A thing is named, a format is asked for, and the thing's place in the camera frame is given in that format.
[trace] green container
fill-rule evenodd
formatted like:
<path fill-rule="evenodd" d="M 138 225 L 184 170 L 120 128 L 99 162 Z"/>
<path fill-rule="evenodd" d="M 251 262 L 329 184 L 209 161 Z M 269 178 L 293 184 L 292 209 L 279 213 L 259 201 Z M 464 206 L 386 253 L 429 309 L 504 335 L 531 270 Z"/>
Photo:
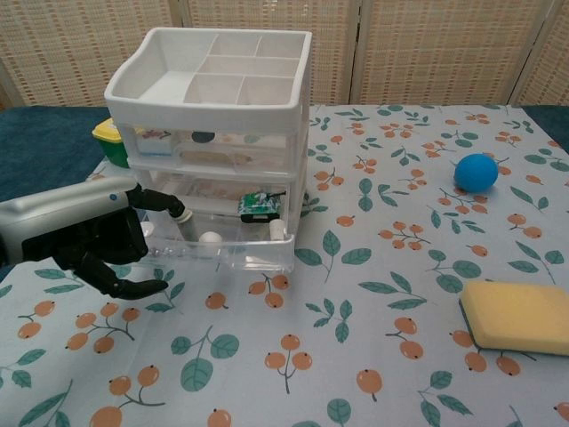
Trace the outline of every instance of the green container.
<path fill-rule="evenodd" d="M 102 123 L 99 123 L 92 130 L 92 136 L 99 140 L 100 146 L 105 152 L 110 163 L 120 167 L 128 168 L 127 154 L 124 149 L 123 139 L 121 134 L 116 129 L 112 118 L 108 118 Z"/>

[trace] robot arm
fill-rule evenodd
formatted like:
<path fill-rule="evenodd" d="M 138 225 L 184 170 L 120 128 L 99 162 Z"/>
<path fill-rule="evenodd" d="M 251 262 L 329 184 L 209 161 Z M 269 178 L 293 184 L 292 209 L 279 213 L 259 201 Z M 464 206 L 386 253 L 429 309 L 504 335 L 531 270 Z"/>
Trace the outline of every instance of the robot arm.
<path fill-rule="evenodd" d="M 50 256 L 64 270 L 114 298 L 135 300 L 167 288 L 163 280 L 119 279 L 105 262 L 126 264 L 147 254 L 134 207 L 186 211 L 175 196 L 111 177 L 0 203 L 0 267 Z"/>

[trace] woven bamboo screen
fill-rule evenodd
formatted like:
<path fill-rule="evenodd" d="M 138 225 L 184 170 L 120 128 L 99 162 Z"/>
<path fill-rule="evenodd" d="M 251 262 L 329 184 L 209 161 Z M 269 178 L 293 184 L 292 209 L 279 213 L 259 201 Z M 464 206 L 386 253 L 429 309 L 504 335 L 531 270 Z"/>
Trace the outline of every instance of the woven bamboo screen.
<path fill-rule="evenodd" d="M 364 0 L 351 102 L 505 102 L 545 3 Z"/>
<path fill-rule="evenodd" d="M 146 32 L 171 25 L 165 0 L 2 0 L 0 60 L 26 105 L 105 105 Z"/>
<path fill-rule="evenodd" d="M 311 102 L 347 104 L 357 0 L 182 0 L 189 27 L 312 31 Z"/>
<path fill-rule="evenodd" d="M 523 83 L 521 104 L 569 105 L 569 0 L 551 19 L 552 28 Z"/>

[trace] white plastic drawer organizer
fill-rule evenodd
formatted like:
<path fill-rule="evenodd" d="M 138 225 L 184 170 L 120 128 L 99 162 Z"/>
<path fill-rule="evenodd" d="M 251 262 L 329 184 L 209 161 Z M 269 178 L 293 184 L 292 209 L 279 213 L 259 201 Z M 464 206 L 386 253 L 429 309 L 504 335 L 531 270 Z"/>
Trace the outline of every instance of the white plastic drawer organizer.
<path fill-rule="evenodd" d="M 199 236 L 148 213 L 153 255 L 239 269 L 290 270 L 305 190 L 311 34 L 154 28 L 111 78 L 105 99 L 143 186 L 179 197 Z M 245 195 L 278 199 L 283 239 L 243 222 Z"/>

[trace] sponge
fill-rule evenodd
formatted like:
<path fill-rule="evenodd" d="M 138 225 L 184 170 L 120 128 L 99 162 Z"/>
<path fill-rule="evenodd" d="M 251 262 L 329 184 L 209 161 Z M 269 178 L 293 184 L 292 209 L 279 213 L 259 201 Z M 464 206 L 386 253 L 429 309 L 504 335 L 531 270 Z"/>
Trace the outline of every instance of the sponge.
<path fill-rule="evenodd" d="M 470 281 L 461 307 L 482 348 L 569 356 L 569 294 L 558 286 Z"/>

